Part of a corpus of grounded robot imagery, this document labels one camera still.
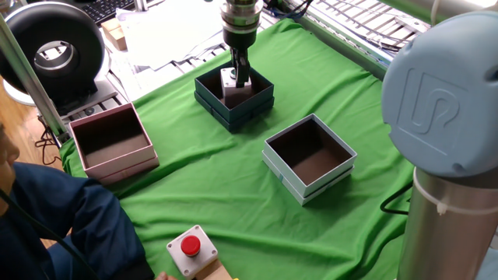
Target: person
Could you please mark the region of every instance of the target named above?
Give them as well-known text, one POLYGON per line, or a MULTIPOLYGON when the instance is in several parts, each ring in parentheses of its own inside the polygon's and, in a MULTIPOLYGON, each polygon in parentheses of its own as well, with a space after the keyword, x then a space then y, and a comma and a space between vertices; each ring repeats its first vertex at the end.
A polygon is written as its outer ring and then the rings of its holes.
MULTIPOLYGON (((131 220, 96 180, 46 166, 16 163, 19 149, 0 122, 0 190, 87 261, 100 280, 150 280, 154 274, 131 220)), ((87 280, 84 269, 0 198, 2 280, 87 280)), ((176 280, 162 272, 157 280, 176 280)))

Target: blue jacket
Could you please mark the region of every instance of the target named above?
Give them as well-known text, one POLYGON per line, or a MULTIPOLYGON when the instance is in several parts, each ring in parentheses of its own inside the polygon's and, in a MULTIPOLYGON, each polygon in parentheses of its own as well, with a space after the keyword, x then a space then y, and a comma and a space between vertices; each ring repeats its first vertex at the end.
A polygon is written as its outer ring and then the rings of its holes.
MULTIPOLYGON (((14 169, 12 200, 60 237, 72 228, 72 243, 100 280, 154 278, 132 222, 116 197, 96 180, 23 163, 14 164, 14 169)), ((49 236, 14 210, 0 218, 0 279, 55 279, 40 238, 49 236)))

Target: silver cylinder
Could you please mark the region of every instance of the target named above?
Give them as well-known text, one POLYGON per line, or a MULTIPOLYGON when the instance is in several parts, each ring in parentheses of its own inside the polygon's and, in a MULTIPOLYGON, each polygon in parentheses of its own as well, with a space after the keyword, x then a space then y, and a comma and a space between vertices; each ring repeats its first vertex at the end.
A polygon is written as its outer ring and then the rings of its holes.
POLYGON ((47 125, 52 129, 59 141, 65 142, 68 137, 67 130, 62 123, 61 118, 51 102, 40 80, 31 68, 23 50, 16 41, 16 38, 10 31, 7 23, 0 15, 0 50, 9 61, 12 69, 23 84, 26 91, 33 98, 38 110, 44 117, 47 125))
POLYGON ((221 6, 223 29, 242 34, 254 32, 262 10, 262 0, 226 0, 221 6))
POLYGON ((474 280, 498 225, 498 190, 419 169, 413 179, 397 280, 474 280))

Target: metal pole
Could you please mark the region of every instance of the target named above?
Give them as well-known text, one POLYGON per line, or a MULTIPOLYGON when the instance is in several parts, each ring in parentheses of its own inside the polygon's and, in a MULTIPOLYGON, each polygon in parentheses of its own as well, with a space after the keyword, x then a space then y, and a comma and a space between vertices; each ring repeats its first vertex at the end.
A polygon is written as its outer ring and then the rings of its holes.
POLYGON ((69 137, 68 131, 2 15, 0 15, 0 50, 9 61, 26 91, 33 98, 47 125, 60 142, 65 142, 69 137))
MULTIPOLYGON (((402 12, 430 23, 430 13, 434 0, 380 0, 381 2, 398 9, 402 12)), ((437 9, 437 22, 457 16, 465 12, 473 12, 484 9, 482 6, 467 2, 465 0, 441 0, 437 9)))
POLYGON ((418 168, 413 180, 397 280, 474 280, 498 225, 498 189, 456 184, 418 168))
POLYGON ((135 0, 135 9, 137 12, 146 12, 149 10, 146 0, 135 0))

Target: keyboard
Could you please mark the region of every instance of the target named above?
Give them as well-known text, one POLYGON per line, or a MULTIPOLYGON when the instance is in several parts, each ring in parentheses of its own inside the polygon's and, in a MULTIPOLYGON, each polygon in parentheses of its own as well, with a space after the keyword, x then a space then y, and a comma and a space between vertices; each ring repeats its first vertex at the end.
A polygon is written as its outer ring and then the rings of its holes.
POLYGON ((116 15, 116 8, 133 9, 134 7, 133 0, 96 0, 81 9, 93 19, 94 23, 100 26, 101 23, 112 19, 116 15))

